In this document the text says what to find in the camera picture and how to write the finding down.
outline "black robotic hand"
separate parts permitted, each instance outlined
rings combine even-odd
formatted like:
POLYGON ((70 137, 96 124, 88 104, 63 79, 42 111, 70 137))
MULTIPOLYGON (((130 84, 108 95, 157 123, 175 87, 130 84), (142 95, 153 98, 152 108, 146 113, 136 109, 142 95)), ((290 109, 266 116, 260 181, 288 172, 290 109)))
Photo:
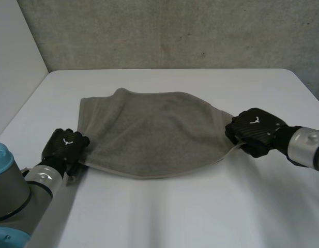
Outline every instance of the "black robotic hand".
POLYGON ((274 149, 275 133, 284 126, 287 126, 286 123, 278 117, 259 108, 251 108, 233 117, 225 133, 233 144, 244 142, 242 150, 259 158, 274 149))
POLYGON ((78 162, 83 150, 89 145, 89 138, 71 129, 56 129, 42 152, 41 164, 54 164, 55 168, 68 176, 74 176, 81 164, 78 162))

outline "gray towel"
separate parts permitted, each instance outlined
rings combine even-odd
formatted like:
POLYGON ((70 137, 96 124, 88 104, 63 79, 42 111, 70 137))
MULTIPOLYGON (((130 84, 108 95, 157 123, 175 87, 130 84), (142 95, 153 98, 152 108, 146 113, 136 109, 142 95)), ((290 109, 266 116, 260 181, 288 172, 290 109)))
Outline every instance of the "gray towel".
POLYGON ((83 98, 78 131, 90 139, 84 164, 127 177, 172 177, 220 161, 234 146, 232 115, 182 92, 83 98))

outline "gray wall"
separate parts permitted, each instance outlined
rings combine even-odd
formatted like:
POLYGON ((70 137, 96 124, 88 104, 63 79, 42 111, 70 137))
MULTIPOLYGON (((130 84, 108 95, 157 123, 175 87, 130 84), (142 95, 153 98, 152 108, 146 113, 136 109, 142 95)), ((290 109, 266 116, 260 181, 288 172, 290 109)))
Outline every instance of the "gray wall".
POLYGON ((319 99, 319 0, 18 3, 49 71, 285 68, 319 99))

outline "white wall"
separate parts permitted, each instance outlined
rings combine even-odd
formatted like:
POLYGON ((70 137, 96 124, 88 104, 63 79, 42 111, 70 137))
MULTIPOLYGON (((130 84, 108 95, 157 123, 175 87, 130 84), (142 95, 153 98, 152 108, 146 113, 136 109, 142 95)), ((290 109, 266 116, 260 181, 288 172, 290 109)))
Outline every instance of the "white wall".
POLYGON ((0 134, 48 74, 16 0, 0 0, 0 134))

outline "light blue cap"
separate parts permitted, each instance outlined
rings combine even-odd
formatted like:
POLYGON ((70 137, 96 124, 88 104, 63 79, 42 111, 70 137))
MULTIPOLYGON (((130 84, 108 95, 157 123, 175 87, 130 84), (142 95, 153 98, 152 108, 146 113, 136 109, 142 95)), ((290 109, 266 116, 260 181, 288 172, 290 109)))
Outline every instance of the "light blue cap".
POLYGON ((0 248, 23 248, 30 238, 23 231, 0 226, 0 248))
POLYGON ((6 171, 11 164, 13 164, 14 158, 8 148, 0 143, 0 174, 6 171))

